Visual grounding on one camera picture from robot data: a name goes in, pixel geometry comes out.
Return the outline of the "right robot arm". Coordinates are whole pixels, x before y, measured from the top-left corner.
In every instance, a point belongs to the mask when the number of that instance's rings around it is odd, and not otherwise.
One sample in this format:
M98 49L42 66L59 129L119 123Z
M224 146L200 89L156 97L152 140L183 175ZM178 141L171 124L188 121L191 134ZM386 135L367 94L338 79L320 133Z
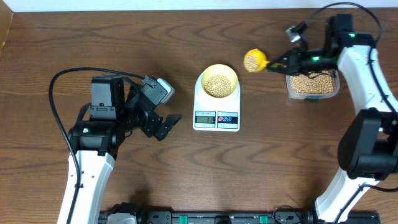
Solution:
M315 201L309 223L342 223L369 189L397 173L397 99L379 65L371 34L356 32L350 14L331 16L325 43L308 49L303 38L308 21L287 29L296 47L269 62L266 68L288 76L337 70L345 78L356 117L338 145L339 169L328 188Z

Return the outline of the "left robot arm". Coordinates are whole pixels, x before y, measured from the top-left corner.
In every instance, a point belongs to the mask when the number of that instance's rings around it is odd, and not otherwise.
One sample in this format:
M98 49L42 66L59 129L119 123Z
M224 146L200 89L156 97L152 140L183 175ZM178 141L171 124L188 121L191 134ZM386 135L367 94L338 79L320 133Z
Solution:
M137 84L122 75L100 75L91 81L91 103L81 107L67 134L72 147L68 180L59 223L96 223L106 183L118 149L135 129L148 138L165 139L181 115L159 116L174 88L165 80L145 76Z

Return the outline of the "white digital kitchen scale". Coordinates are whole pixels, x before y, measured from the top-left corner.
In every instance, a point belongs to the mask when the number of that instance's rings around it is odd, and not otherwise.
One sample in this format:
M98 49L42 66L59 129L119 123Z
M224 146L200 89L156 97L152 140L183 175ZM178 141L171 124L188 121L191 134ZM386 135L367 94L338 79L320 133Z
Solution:
M232 70L227 73L232 82L237 81L234 91L224 97L209 95L202 85L205 73L202 72L195 84L192 127L196 131L238 132L241 124L241 92L237 75Z

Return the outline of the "yellow measuring scoop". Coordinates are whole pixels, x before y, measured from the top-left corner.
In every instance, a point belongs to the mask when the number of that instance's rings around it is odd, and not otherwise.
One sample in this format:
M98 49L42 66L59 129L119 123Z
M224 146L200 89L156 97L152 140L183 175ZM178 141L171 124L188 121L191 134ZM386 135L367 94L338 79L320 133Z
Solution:
M264 52L259 49L249 50L243 59L243 64L248 72L260 72L269 63Z

